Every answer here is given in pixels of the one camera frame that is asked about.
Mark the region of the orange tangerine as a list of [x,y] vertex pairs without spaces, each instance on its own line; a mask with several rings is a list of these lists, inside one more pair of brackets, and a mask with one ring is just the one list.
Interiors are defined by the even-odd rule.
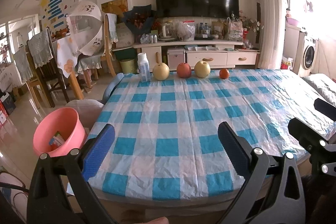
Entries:
[[223,80],[228,79],[230,76],[230,72],[227,68],[223,68],[219,72],[219,77]]

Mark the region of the trash papers in bucket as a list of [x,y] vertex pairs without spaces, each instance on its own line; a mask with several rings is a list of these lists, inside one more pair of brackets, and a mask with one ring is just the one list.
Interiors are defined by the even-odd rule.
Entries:
[[49,145],[52,151],[61,147],[64,143],[65,143],[65,140],[59,131],[57,131],[55,135],[49,141]]

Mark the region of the white washing machine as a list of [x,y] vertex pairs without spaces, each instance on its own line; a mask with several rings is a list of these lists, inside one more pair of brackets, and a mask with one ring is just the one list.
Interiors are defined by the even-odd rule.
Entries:
[[292,71],[299,77],[310,75],[314,64],[317,40],[300,32]]

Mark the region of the white TV cabinet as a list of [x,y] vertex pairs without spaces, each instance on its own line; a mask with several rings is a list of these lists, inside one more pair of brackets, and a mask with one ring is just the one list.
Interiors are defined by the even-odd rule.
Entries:
[[168,48],[183,47],[186,63],[194,67],[198,61],[204,60],[213,69],[235,68],[239,66],[257,67],[260,59],[258,50],[241,49],[243,42],[228,40],[194,40],[189,42],[157,42],[153,44],[135,43],[125,49],[135,49],[137,53],[146,53],[150,69],[157,63],[167,62]]

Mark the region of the dining table with cloth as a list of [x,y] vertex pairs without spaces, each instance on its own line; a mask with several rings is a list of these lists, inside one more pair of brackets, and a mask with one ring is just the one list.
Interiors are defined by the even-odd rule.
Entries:
[[65,38],[55,40],[52,43],[52,46],[55,52],[57,66],[70,83],[75,98],[77,100],[83,100],[84,94],[80,88],[75,72],[75,67],[80,54],[77,44],[75,44],[72,41],[71,36],[68,35]]

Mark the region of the standing white blue bottle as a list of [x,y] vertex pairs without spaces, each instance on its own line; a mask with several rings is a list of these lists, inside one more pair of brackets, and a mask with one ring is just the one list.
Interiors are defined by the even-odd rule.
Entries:
[[150,81],[149,61],[146,53],[138,54],[138,69],[142,82]]

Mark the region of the dark wooden chair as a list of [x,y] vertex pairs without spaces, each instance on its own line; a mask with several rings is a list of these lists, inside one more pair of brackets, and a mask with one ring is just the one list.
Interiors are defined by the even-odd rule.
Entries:
[[69,102],[68,84],[58,68],[50,30],[46,28],[34,35],[28,40],[26,50],[27,60],[33,73],[33,78],[29,80],[30,87],[33,90],[40,88],[48,107],[55,107],[52,93],[59,90],[62,91],[65,101]]

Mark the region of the green waste bin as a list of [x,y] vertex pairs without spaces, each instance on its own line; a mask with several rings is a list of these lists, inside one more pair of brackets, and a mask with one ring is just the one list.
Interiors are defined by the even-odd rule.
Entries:
[[136,74],[137,73],[137,64],[135,59],[122,59],[120,60],[120,65],[123,74]]

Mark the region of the light wooden chair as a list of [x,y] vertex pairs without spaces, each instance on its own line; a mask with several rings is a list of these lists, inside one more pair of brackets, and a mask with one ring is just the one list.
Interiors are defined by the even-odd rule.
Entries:
[[84,76],[84,81],[88,89],[92,89],[91,74],[94,79],[98,79],[97,70],[101,68],[101,61],[106,61],[110,74],[114,77],[116,72],[112,64],[112,48],[113,43],[118,42],[117,36],[117,15],[106,13],[104,15],[104,29],[103,29],[103,46],[92,56],[80,55],[77,65],[77,73]]

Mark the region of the grey round stool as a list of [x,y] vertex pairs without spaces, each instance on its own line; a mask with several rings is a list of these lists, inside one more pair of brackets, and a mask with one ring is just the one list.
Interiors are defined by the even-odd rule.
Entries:
[[98,119],[104,104],[93,99],[72,100],[66,104],[78,112],[79,120],[84,128],[92,129]]

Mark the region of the mesh food cover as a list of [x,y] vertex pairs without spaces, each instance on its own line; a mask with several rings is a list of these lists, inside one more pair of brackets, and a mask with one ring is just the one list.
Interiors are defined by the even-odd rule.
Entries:
[[91,1],[80,0],[72,13],[67,15],[66,20],[77,52],[92,56],[102,49],[103,22],[98,5]]

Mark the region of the yellow pear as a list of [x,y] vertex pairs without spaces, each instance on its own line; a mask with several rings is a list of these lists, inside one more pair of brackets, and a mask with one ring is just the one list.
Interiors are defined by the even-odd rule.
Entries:
[[198,61],[194,66],[194,72],[199,78],[206,78],[210,74],[211,68],[208,62]]
[[153,77],[156,80],[164,81],[169,77],[170,69],[165,63],[157,63],[153,68]]

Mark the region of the white electric kettle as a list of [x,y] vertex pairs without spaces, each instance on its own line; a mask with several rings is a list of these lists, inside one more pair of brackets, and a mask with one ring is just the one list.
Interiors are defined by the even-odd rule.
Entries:
[[162,24],[162,31],[160,33],[161,39],[171,39],[173,37],[173,26],[171,22]]

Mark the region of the pink storage box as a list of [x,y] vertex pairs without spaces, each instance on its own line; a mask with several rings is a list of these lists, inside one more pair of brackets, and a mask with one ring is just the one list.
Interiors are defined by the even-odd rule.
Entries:
[[185,49],[183,47],[168,48],[167,62],[172,71],[177,69],[180,63],[185,63]]

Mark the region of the dark flower bouquet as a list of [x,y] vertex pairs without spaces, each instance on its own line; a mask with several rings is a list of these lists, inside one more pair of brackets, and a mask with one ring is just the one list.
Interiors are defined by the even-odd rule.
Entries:
[[156,11],[151,5],[134,6],[132,10],[124,12],[122,22],[134,36],[149,34],[154,23]]

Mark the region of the pink plastic trash bucket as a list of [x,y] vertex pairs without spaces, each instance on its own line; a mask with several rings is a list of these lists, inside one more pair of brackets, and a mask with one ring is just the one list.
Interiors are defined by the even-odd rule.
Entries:
[[74,148],[81,148],[87,133],[80,122],[78,112],[63,107],[51,112],[38,125],[33,136],[33,149],[39,156],[64,156]]

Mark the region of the red gift boxes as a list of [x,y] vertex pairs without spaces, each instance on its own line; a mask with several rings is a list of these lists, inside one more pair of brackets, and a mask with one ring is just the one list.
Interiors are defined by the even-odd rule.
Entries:
[[0,123],[1,125],[3,125],[6,121],[7,121],[7,112],[2,104],[2,102],[0,102]]

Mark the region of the blue cushion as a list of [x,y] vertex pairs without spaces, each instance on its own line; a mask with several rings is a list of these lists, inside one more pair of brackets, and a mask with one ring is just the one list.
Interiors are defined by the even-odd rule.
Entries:
[[116,89],[118,84],[123,80],[124,77],[125,76],[124,76],[123,73],[118,73],[118,74],[116,74],[116,76],[113,77],[111,83],[106,87],[106,89],[104,91],[104,94],[102,96],[102,100],[100,100],[100,102],[103,105],[108,102],[108,99],[110,98],[111,94]]

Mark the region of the blue white checkered tablecloth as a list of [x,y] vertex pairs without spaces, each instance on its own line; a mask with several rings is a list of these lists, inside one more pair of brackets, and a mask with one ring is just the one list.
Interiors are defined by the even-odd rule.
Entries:
[[205,200],[239,189],[218,138],[227,122],[252,147],[296,160],[307,153],[288,132],[299,118],[329,138],[335,123],[315,110],[319,94],[291,71],[234,69],[223,80],[217,71],[204,79],[142,82],[126,75],[107,100],[89,137],[106,124],[116,139],[90,185],[136,200]]

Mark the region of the red apple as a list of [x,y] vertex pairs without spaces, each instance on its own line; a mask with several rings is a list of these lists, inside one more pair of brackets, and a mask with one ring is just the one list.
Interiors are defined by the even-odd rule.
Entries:
[[181,79],[187,79],[191,77],[192,69],[188,63],[180,63],[177,66],[177,75]]

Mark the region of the right yellow pear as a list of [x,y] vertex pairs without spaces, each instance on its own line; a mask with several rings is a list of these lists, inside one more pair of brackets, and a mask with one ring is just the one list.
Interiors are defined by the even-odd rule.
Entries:
[[211,68],[208,62],[198,61],[194,66],[194,72],[199,78],[206,78],[210,74]]

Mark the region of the left yellow pear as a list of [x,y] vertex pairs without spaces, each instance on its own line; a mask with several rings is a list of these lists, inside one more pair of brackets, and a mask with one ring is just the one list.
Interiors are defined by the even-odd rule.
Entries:
[[153,77],[156,80],[164,81],[169,77],[170,69],[165,63],[157,63],[153,68]]

